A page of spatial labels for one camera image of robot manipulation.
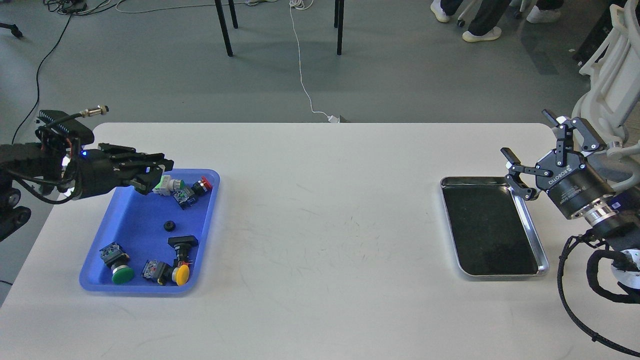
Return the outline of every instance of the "yellow button cap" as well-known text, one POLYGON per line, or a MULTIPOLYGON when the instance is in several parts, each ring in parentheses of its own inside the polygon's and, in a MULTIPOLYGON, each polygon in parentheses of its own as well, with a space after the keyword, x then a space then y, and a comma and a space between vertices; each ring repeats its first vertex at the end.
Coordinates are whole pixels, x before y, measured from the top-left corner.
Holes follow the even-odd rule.
POLYGON ((182 286, 189 280, 189 267, 187 265, 181 265, 178 267, 178 271, 175 274, 175 283, 178 286, 182 286))

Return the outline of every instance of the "robotiq logo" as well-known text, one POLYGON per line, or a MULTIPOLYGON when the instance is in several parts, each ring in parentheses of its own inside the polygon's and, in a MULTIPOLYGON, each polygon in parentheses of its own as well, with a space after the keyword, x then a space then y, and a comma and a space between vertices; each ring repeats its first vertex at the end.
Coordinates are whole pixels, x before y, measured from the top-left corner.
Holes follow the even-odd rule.
POLYGON ((565 177, 567 174, 569 174, 571 171, 573 171, 571 169, 571 165, 567 166, 566 168, 564 168, 564 170, 562 170, 562 172, 558 175, 556 175, 555 177, 553 177, 551 180, 547 181, 549 183, 549 185, 553 185, 555 184, 558 180, 562 179, 563 177, 565 177))

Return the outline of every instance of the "black chair leg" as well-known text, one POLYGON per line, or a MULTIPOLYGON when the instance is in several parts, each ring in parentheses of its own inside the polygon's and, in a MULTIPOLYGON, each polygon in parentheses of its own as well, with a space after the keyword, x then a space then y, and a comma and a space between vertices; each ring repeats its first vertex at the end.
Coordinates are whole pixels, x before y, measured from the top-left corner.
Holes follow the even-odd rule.
POLYGON ((342 55, 342 22, 344 20, 344 0, 337 0, 340 2, 338 9, 338 55, 342 55))
POLYGON ((338 28, 338 9, 340 0, 335 0, 335 11, 333 12, 333 27, 338 28))
POLYGON ((234 52, 231 50, 231 42, 229 41, 229 32, 227 31, 227 22, 225 21, 225 14, 222 12, 221 0, 215 0, 216 10, 218 11, 218 20, 220 20, 220 29, 222 30, 222 38, 225 40, 225 47, 227 48, 227 55, 233 56, 234 52))
POLYGON ((229 0, 229 10, 231 11, 231 22, 234 23, 234 29, 238 28, 238 20, 236 18, 236 6, 234 0, 229 0))

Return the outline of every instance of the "green button cap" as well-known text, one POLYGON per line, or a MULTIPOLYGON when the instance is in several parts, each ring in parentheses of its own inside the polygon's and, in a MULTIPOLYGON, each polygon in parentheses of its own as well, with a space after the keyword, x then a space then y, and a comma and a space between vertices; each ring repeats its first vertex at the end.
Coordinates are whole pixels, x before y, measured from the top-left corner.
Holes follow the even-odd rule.
POLYGON ((127 266, 126 268, 118 269, 115 273, 113 273, 113 276, 111 276, 111 281, 113 281, 114 284, 124 284, 125 282, 133 279, 133 276, 133 269, 127 266))

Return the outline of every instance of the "white cable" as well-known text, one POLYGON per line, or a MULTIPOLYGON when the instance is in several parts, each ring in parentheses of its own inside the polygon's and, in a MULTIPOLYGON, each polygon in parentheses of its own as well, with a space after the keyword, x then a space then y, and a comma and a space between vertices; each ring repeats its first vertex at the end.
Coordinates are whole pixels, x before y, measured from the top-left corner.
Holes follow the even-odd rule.
POLYGON ((96 6, 95 8, 93 8, 91 10, 85 10, 85 11, 82 11, 82 12, 77 12, 74 15, 86 15, 86 14, 92 13, 95 10, 98 10, 99 8, 106 7, 110 2, 111 2, 111 0, 104 0, 103 2, 100 3, 100 5, 96 6))
POLYGON ((309 96, 309 93, 307 92, 307 89, 305 88, 305 84, 302 82, 302 54, 300 53, 300 40, 298 39, 298 33, 296 32, 296 24, 293 21, 293 11, 291 9, 293 9, 294 6, 291 5, 292 2, 293 2, 293 0, 289 1, 289 5, 290 5, 289 6, 289 15, 291 15, 291 25, 293 26, 293 33, 296 35, 296 41, 298 43, 298 67, 300 69, 300 84, 302 85, 302 90, 305 91, 305 94, 309 98, 309 106, 311 107, 311 112, 312 113, 324 114, 327 119, 330 119, 331 117, 329 115, 327 115, 324 111, 316 111, 316 110, 314 110, 314 103, 311 101, 311 96, 309 96))
POLYGON ((309 5, 305 6, 304 0, 289 0, 289 7, 294 8, 296 10, 306 10, 314 4, 314 0, 311 0, 309 5))
MULTIPOLYGON (((118 3, 116 4, 116 10, 118 10, 121 13, 150 13, 150 12, 158 12, 160 10, 172 10, 172 9, 182 9, 182 8, 199 8, 199 7, 203 7, 203 6, 215 6, 215 4, 184 5, 184 6, 173 6, 171 8, 160 8, 160 9, 152 9, 152 10, 143 10, 141 12, 126 12, 126 11, 120 10, 120 8, 118 7, 124 1, 125 0, 118 0, 118 3)), ((240 4, 245 4, 245 3, 234 3, 234 5, 240 5, 240 4)))
POLYGON ((244 0, 244 3, 249 6, 255 6, 259 3, 275 3, 278 0, 244 0))

